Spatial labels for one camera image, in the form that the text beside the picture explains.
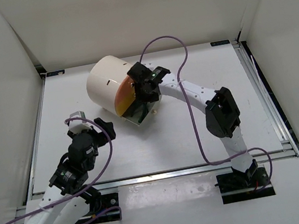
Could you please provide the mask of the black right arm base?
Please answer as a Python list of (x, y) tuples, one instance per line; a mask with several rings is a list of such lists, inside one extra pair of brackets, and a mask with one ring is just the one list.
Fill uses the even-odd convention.
[(216, 180), (224, 205), (276, 195), (264, 167), (258, 167), (248, 182), (234, 173), (217, 175)]

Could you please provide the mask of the green handled pliers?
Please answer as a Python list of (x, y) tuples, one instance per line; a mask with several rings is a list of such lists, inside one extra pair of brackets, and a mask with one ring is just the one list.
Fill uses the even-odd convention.
[(140, 124), (143, 120), (144, 104), (137, 104), (130, 111), (130, 119), (136, 124)]

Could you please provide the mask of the green handled side cutters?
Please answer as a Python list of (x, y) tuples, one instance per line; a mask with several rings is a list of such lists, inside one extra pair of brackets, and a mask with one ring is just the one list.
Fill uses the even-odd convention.
[(145, 119), (145, 117), (149, 114), (150, 112), (150, 103), (148, 102), (145, 102), (143, 103), (143, 106), (142, 106), (143, 110), (142, 110), (142, 115), (141, 115), (141, 118), (142, 120)]

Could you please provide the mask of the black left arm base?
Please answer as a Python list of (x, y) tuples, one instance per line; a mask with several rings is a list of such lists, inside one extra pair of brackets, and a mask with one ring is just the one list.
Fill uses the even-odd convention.
[(101, 190), (101, 201), (96, 205), (94, 210), (90, 210), (89, 213), (81, 217), (75, 222), (75, 224), (87, 224), (88, 221), (92, 220), (89, 224), (101, 224), (107, 222), (114, 222), (121, 220), (121, 214), (118, 209), (111, 209), (97, 217), (103, 210), (107, 210), (112, 207), (119, 207), (119, 195), (118, 188), (114, 187), (111, 189)]

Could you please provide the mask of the yellow drawer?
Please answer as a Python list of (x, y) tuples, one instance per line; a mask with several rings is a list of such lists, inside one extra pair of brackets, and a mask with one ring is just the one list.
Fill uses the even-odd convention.
[(118, 90), (114, 101), (117, 116), (122, 116), (128, 110), (129, 106), (132, 105), (134, 100), (135, 88), (127, 87)]

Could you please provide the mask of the cream round drawer cabinet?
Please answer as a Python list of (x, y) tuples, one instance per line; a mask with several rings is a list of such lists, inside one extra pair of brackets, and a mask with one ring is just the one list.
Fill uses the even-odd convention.
[(117, 116), (114, 106), (115, 97), (119, 85), (132, 66), (129, 62), (115, 56), (102, 58), (94, 65), (87, 79), (86, 88), (89, 98)]

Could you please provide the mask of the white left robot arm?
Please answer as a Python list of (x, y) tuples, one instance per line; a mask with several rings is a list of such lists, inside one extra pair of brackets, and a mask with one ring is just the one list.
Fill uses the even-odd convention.
[(85, 184), (95, 167), (98, 149), (111, 145), (116, 138), (113, 124), (81, 117), (71, 117), (66, 124), (72, 143), (61, 157), (38, 209), (24, 215), (25, 224), (79, 224), (86, 215), (91, 218), (85, 224), (90, 224), (110, 212), (120, 220), (122, 212), (117, 203), (105, 201), (96, 188)]

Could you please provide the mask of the pink top drawer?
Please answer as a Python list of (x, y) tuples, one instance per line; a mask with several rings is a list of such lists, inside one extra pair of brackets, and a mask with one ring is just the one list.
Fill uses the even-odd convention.
[(134, 81), (127, 75), (119, 85), (117, 96), (124, 100), (128, 98), (133, 98), (134, 94)]

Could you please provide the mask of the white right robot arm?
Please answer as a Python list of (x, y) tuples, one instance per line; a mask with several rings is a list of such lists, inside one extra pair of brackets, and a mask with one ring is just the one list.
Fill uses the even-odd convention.
[(255, 180), (258, 164), (249, 154), (240, 128), (240, 110), (231, 91), (222, 87), (212, 90), (183, 80), (178, 74), (158, 66), (153, 70), (140, 62), (127, 72), (133, 80), (137, 100), (155, 102), (160, 96), (170, 96), (196, 108), (206, 117), (206, 128), (219, 138), (229, 155), (235, 182), (248, 188)]

